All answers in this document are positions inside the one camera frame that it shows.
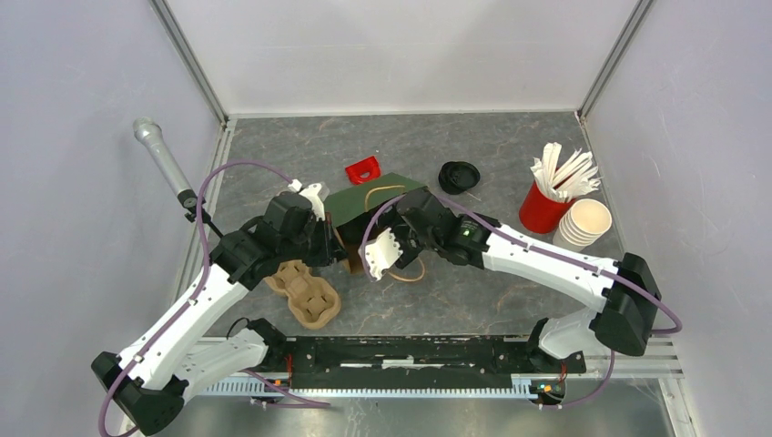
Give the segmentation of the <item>green paper bag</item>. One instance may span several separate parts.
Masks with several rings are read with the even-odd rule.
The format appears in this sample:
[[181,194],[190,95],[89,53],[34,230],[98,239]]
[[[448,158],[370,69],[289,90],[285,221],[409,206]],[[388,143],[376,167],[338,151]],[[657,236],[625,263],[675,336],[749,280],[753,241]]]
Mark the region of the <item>green paper bag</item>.
[[347,258],[342,263],[348,273],[365,273],[359,255],[361,240],[371,217],[381,205],[407,191],[425,187],[424,183],[388,173],[333,193],[325,199],[325,211],[330,215],[335,235],[347,252]]

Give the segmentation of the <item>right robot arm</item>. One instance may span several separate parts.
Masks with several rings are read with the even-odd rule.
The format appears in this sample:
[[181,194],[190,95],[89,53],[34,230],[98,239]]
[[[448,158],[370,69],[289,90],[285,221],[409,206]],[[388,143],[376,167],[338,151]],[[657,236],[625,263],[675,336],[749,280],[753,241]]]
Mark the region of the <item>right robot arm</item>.
[[493,218],[455,214],[426,188],[409,191],[393,210],[401,264],[431,251],[452,265],[512,274],[582,304],[533,328],[525,348],[533,369],[549,371],[579,351],[645,354],[661,294],[641,257],[626,253],[615,260],[562,249]]

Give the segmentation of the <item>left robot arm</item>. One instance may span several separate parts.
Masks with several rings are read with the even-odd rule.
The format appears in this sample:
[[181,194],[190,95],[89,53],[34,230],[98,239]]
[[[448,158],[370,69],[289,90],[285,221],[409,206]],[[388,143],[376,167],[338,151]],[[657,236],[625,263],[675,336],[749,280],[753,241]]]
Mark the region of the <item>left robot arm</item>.
[[186,404],[229,375],[258,366],[275,371],[286,359],[283,335],[263,319],[200,352],[192,347],[232,305],[287,261],[326,267],[341,259],[315,187],[282,192],[265,213],[232,231],[208,251],[188,289],[139,339],[118,353],[103,351],[91,370],[107,392],[100,415],[114,403],[151,436],[167,428]]

